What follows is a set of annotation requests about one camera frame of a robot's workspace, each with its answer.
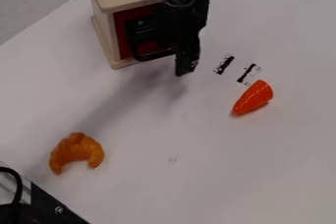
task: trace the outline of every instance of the toy croissant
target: toy croissant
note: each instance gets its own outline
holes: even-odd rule
[[[49,165],[51,170],[60,175],[67,163],[87,159],[88,166],[96,168],[104,160],[104,150],[99,142],[83,133],[70,134],[51,152]]]

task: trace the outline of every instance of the white table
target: white table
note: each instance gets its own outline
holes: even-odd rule
[[[334,223],[336,0],[212,0],[195,73],[166,58],[112,71],[72,0],[0,47],[0,159],[94,224]],[[232,118],[246,89],[212,69],[255,62],[274,88]],[[48,157],[70,132],[105,162]]]

